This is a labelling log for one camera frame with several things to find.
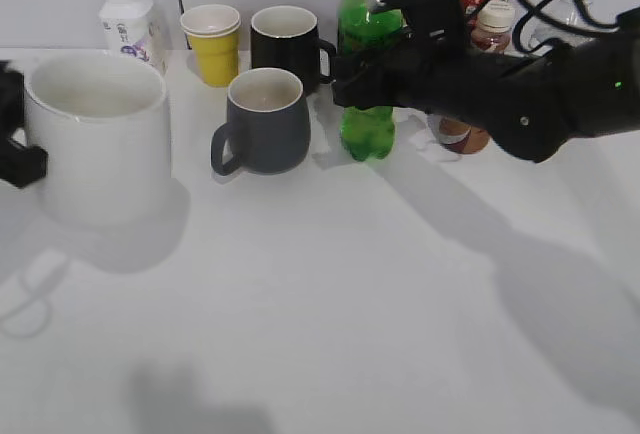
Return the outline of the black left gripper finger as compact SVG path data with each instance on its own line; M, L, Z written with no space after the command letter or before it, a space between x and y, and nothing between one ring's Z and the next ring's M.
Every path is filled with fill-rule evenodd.
M1 137L24 127L24 76L8 60L1 61Z
M48 153L39 146L24 146L11 138L1 139L1 179L23 189L47 174Z

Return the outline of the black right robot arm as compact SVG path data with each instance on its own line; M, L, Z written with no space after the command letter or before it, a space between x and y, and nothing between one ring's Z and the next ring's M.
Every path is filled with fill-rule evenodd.
M342 107L411 108L484 129L506 153L535 163L574 138L639 128L639 12L619 31L542 57L481 52L403 33L387 47L331 60Z

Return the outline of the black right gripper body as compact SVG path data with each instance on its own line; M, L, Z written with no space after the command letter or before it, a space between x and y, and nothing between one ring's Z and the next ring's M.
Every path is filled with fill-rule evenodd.
M338 56L331 70L338 106L411 108L485 124L491 103L480 97L505 74L505 57L466 50L428 53L397 45Z

